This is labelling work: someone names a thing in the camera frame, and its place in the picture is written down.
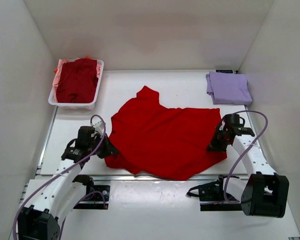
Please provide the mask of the bright red t shirt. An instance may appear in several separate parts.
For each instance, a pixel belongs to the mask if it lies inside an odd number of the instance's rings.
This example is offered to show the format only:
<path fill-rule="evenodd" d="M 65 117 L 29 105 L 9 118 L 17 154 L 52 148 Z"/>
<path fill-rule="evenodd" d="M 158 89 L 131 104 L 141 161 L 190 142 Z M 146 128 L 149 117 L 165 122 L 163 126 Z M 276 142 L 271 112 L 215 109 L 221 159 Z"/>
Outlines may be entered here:
<path fill-rule="evenodd" d="M 119 153 L 105 158 L 107 167 L 185 181 L 227 158 L 207 150 L 218 108 L 167 108 L 159 97 L 144 86 L 111 117 L 109 140 Z"/>

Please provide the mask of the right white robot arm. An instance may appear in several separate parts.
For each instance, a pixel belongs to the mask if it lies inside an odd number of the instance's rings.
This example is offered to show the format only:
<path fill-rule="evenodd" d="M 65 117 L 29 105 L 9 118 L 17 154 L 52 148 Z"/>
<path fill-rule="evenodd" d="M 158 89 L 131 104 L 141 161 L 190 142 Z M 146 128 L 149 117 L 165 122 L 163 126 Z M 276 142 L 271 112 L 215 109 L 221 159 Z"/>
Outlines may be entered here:
<path fill-rule="evenodd" d="M 239 112 L 226 114 L 207 150 L 225 153 L 232 146 L 239 157 L 227 175 L 190 188 L 186 196 L 198 198 L 201 211 L 242 211 L 246 216 L 283 218 L 290 183 L 270 166 L 256 144 L 258 139 Z"/>

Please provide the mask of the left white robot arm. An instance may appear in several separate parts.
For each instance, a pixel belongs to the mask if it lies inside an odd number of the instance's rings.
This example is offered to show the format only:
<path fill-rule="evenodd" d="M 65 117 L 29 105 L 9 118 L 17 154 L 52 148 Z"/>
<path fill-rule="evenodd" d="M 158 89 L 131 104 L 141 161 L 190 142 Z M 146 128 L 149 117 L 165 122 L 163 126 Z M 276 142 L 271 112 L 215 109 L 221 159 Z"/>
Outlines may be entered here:
<path fill-rule="evenodd" d="M 23 201 L 14 219 L 13 238 L 59 240 L 67 215 L 78 203 L 102 201 L 106 209 L 107 192 L 81 171 L 90 157 L 104 159 L 116 153 L 103 122 L 80 127 L 77 138 L 66 145 L 53 177 Z"/>

